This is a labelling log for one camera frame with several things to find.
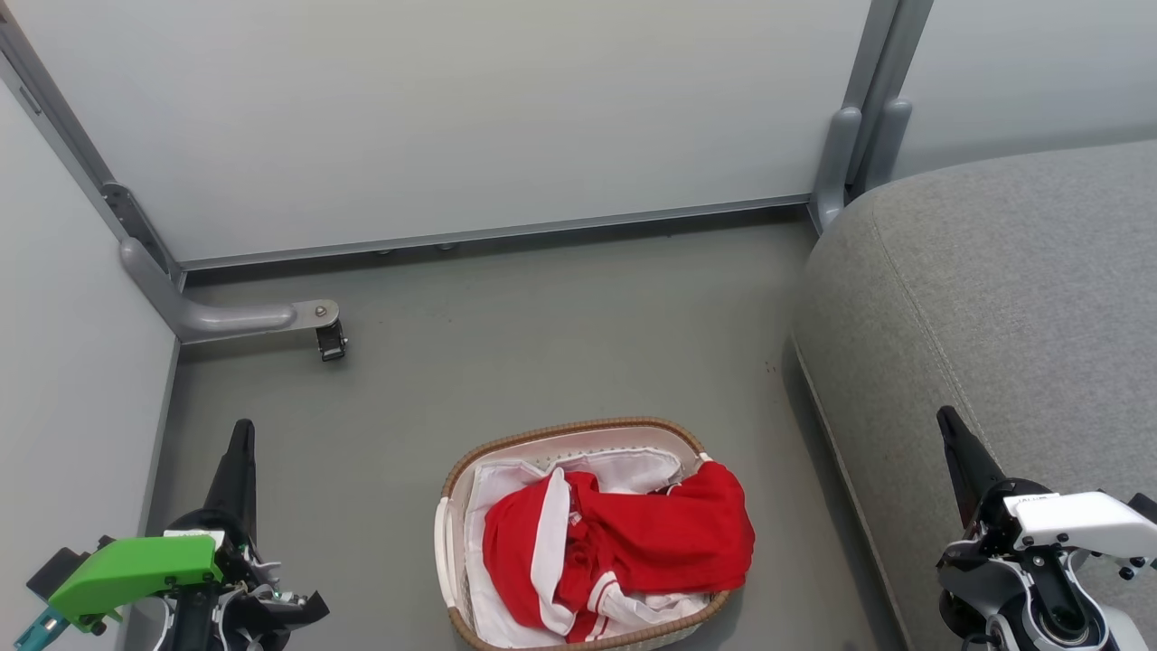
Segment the grey fabric sofa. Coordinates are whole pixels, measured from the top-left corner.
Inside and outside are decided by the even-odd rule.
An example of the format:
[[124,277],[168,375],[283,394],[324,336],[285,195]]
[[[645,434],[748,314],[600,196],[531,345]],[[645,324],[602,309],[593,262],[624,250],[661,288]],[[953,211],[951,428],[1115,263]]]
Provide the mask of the grey fabric sofa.
[[943,405],[1009,476],[1157,500],[1157,140],[869,191],[815,244],[793,339],[904,651],[958,651]]

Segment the white basket liner cloth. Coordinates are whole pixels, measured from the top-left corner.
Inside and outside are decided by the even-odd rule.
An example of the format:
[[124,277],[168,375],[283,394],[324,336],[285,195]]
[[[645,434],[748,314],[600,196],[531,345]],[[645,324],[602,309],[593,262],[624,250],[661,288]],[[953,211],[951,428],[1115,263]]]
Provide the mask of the white basket liner cloth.
[[640,494],[644,489],[664,489],[681,476],[681,461],[669,450],[626,447],[578,450],[561,460],[532,463],[510,458],[476,463],[467,479],[456,486],[455,498],[443,500],[445,506],[445,543],[439,548],[439,580],[445,585],[445,598],[456,602],[467,630],[488,646],[558,648],[565,646],[561,634],[548,627],[518,626],[504,606],[484,568],[484,516],[499,500],[552,478],[554,469],[591,469],[596,478],[607,479],[613,491]]

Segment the grey slanted partition post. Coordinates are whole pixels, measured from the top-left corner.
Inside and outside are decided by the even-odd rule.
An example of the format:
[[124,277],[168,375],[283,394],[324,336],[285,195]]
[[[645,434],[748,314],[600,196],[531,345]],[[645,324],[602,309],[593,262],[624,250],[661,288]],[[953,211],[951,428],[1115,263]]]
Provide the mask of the grey slanted partition post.
[[0,53],[15,75],[19,98],[24,99],[25,108],[32,111],[34,118],[40,119],[50,135],[61,141],[62,161],[79,167],[75,177],[81,188],[91,188],[100,195],[100,215],[113,234],[120,239],[139,241],[163,275],[180,289],[184,286],[180,264],[165,247],[137,197],[117,182],[5,0],[0,0]]

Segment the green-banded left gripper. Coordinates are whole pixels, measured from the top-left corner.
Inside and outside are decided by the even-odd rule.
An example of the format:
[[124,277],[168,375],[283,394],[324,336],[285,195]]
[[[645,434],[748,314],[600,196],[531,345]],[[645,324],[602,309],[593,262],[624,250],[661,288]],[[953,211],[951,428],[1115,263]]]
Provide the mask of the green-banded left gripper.
[[205,504],[160,537],[102,537],[50,606],[90,634],[106,617],[148,598],[170,611],[168,627],[211,626],[211,634],[289,634],[327,617],[318,592],[282,590],[278,563],[256,543],[255,426],[236,421]]

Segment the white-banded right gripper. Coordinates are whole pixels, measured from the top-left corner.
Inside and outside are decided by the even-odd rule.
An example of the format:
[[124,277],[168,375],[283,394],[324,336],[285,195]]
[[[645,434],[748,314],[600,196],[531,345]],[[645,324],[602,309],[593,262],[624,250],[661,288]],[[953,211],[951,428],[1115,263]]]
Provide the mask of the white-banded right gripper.
[[1090,552],[1120,561],[1157,561],[1157,500],[1136,491],[1060,494],[1029,479],[1005,479],[952,405],[936,413],[960,523],[983,555],[1034,548]]

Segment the red jersey with number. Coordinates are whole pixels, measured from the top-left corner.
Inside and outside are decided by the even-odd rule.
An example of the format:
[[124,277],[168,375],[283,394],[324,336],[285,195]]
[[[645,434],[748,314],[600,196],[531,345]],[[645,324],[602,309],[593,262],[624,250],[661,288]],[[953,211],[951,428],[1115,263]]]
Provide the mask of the red jersey with number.
[[602,491],[585,471],[565,475],[570,515],[554,601],[595,611],[611,574],[625,594],[718,593],[747,582],[756,528],[747,496],[722,463],[701,466],[668,491]]

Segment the grey double partition post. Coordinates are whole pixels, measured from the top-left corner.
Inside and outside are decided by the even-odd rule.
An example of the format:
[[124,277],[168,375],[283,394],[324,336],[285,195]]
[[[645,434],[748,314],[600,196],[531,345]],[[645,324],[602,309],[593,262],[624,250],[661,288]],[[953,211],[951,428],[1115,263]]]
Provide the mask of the grey double partition post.
[[861,194],[891,182],[913,114],[902,87],[935,0],[871,0],[842,108],[831,116],[806,210],[823,234]]

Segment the white wicker-rimmed laundry basket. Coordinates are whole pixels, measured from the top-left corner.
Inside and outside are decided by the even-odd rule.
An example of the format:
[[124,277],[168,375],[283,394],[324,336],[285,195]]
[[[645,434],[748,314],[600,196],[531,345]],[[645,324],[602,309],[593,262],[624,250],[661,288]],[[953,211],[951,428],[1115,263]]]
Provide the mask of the white wicker-rimmed laundry basket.
[[708,619],[727,605],[725,590],[712,594],[706,609],[677,619],[665,626],[648,627],[607,639],[581,644],[537,648],[498,648],[476,634],[474,605],[470,595],[466,568],[466,508],[474,484],[476,467],[498,460],[555,463],[572,454],[596,450],[656,447],[673,453],[681,469],[698,469],[710,461],[700,441],[681,426],[662,417],[610,417],[516,434],[474,447],[456,463],[447,475],[434,516],[434,558],[437,564],[439,590],[445,601],[447,617],[452,630],[470,651],[658,651],[693,635]]

